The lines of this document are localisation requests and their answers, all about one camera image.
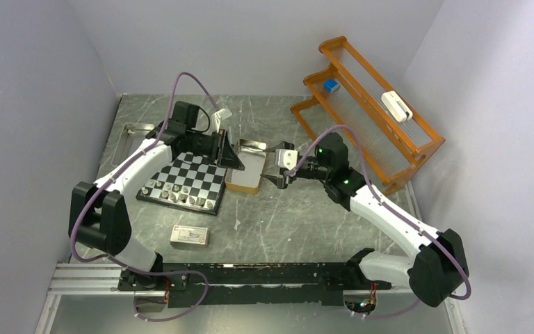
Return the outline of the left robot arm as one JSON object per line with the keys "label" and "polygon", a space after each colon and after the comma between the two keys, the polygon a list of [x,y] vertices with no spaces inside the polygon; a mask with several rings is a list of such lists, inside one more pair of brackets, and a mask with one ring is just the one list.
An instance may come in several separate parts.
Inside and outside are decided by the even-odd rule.
{"label": "left robot arm", "polygon": [[76,244],[82,244],[137,272],[137,281],[145,288],[162,285],[162,257],[133,236],[129,201],[153,174],[183,153],[222,168],[245,168],[225,126],[232,112],[218,109],[209,116],[209,128],[201,132],[195,128],[199,110],[198,105],[176,102],[172,115],[148,132],[140,146],[114,170],[93,183],[79,182],[73,188],[69,237],[75,259],[86,261],[76,251]]}

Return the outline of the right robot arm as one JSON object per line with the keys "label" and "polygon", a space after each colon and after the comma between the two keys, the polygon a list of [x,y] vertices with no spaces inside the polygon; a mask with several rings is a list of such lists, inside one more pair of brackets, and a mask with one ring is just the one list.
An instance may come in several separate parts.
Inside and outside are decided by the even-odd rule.
{"label": "right robot arm", "polygon": [[264,151],[275,155],[280,171],[263,177],[277,188],[285,189],[296,179],[319,181],[332,202],[374,224],[404,252],[398,256],[370,248],[361,251],[347,270],[353,287],[363,288],[370,282],[407,287],[431,307],[447,298],[471,296],[461,236],[423,223],[384,196],[365,169],[350,166],[348,146],[338,133],[322,134],[304,155],[286,141]]}

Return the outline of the black white chess board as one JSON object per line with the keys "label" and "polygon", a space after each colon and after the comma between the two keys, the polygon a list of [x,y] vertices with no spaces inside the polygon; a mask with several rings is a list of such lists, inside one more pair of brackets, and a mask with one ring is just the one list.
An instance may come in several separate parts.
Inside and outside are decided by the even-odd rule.
{"label": "black white chess board", "polygon": [[[225,192],[226,171],[226,168],[204,164],[199,156],[182,153],[154,174],[141,187],[136,199],[216,216]],[[206,208],[207,201],[213,203],[214,210]]]}

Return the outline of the blue small block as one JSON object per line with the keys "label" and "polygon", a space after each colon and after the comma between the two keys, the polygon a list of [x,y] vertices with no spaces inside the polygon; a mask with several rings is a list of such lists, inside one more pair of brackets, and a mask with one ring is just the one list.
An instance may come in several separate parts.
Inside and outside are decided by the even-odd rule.
{"label": "blue small block", "polygon": [[327,79],[323,82],[323,88],[326,90],[327,93],[334,93],[338,91],[338,89],[340,88],[340,84],[334,79]]}

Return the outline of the small printed card box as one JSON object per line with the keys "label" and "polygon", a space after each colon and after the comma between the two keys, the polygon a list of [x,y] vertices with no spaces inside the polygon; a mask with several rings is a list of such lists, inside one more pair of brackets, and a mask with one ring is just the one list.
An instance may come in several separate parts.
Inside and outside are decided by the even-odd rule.
{"label": "small printed card box", "polygon": [[175,225],[170,235],[170,243],[179,246],[207,246],[209,236],[208,228]]}

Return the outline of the orange wooden rack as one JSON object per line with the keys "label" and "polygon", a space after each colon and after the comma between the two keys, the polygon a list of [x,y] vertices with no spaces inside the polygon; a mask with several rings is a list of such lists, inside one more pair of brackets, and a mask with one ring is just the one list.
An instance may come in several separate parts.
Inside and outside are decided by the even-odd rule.
{"label": "orange wooden rack", "polygon": [[[326,40],[318,50],[329,63],[304,78],[311,97],[294,104],[292,114],[312,139],[317,135],[302,115],[305,110],[319,107],[335,123],[349,126],[357,137],[353,143],[362,145],[362,156],[381,181],[384,193],[397,192],[440,148],[444,137],[404,99],[413,112],[411,120],[396,122],[387,113],[381,95],[397,90],[346,37]],[[323,82],[327,79],[339,82],[338,91],[326,92]]]}

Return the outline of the white plastic device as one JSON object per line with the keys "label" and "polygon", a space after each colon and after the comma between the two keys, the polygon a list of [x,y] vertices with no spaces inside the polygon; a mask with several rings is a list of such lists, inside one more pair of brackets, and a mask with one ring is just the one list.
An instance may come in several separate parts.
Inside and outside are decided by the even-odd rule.
{"label": "white plastic device", "polygon": [[387,113],[391,115],[396,122],[406,122],[412,119],[412,110],[395,90],[383,93],[381,95],[381,101],[385,106]]}

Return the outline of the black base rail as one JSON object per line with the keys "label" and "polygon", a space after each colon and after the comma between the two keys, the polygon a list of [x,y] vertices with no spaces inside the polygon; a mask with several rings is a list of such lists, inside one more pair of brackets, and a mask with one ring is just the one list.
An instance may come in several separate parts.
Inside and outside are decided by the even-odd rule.
{"label": "black base rail", "polygon": [[123,271],[117,289],[136,296],[166,297],[168,308],[200,305],[319,303],[343,306],[344,293],[389,290],[385,281],[370,281],[352,262],[165,263],[166,276],[142,285]]}

